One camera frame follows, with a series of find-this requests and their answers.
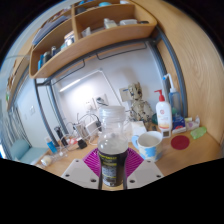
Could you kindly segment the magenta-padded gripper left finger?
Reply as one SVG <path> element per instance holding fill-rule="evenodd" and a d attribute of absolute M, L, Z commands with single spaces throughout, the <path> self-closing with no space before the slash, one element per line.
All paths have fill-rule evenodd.
<path fill-rule="evenodd" d="M 93 149 L 83 159 L 74 159 L 62 174 L 62 178 L 84 188 L 99 189 L 100 175 L 98 149 Z"/>

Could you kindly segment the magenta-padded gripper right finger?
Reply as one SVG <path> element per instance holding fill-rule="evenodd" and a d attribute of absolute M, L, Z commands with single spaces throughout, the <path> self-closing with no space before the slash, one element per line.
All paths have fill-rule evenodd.
<path fill-rule="evenodd" d="M 163 178 L 163 174 L 151 160 L 144 160 L 136 151 L 129 148 L 124 166 L 124 189 L 141 188 Z"/>

